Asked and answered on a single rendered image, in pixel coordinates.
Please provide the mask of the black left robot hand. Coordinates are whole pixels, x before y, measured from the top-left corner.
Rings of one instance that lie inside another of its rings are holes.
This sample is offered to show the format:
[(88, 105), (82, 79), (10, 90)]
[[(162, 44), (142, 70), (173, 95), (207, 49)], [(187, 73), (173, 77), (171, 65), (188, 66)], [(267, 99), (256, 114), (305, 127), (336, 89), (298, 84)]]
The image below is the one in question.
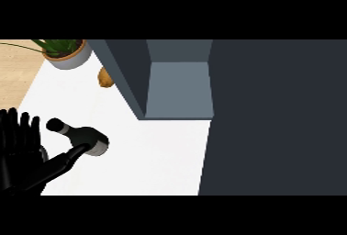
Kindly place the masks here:
[(41, 118), (17, 108), (0, 110), (0, 196), (39, 196), (47, 184), (91, 150), (83, 142), (51, 160), (44, 159)]

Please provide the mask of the grey open cabinet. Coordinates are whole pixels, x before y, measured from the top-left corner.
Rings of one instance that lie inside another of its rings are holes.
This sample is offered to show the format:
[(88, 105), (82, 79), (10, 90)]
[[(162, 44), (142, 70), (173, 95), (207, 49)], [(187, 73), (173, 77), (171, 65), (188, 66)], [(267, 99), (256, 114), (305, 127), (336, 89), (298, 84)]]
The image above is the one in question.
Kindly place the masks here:
[(141, 120), (210, 120), (210, 39), (92, 39), (89, 44)]

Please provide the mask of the orange-brown rounded object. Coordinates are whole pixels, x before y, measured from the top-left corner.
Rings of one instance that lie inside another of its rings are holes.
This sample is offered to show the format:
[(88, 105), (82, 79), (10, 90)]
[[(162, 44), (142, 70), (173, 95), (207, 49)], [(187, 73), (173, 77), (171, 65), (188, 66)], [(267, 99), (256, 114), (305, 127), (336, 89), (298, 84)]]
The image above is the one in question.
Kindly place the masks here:
[(114, 81), (111, 79), (111, 76), (106, 68), (103, 68), (100, 71), (98, 81), (100, 81), (100, 85), (106, 88), (110, 88), (114, 85)]

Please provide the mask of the green plant in white pot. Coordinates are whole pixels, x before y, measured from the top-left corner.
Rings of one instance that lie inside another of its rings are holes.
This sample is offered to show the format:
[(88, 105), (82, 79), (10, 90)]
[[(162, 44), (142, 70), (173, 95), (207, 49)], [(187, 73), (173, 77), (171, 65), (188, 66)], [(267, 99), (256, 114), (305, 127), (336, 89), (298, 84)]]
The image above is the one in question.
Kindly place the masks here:
[(39, 50), (7, 42), (0, 42), (0, 45), (8, 44), (39, 52), (61, 70), (76, 69), (92, 56), (92, 46), (85, 39), (33, 39), (33, 42), (41, 47)]

